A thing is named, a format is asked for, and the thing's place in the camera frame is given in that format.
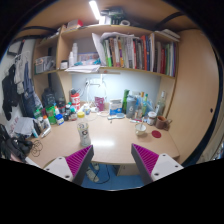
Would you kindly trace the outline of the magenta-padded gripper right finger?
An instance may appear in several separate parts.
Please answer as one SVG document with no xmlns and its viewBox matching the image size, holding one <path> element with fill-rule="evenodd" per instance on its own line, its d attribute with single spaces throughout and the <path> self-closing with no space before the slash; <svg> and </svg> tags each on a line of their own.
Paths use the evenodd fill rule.
<svg viewBox="0 0 224 224">
<path fill-rule="evenodd" d="M 131 145 L 131 154 L 145 185 L 182 169 L 182 166 L 168 154 L 158 155 L 137 144 Z"/>
</svg>

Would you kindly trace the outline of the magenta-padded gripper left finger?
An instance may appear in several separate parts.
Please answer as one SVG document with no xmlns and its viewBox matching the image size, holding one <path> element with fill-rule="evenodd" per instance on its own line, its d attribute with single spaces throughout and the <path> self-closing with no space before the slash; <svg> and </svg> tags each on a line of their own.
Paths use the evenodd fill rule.
<svg viewBox="0 0 224 224">
<path fill-rule="evenodd" d="M 68 157 L 57 157 L 44 170 L 76 185 L 81 185 L 93 155 L 93 146 L 90 145 Z"/>
</svg>

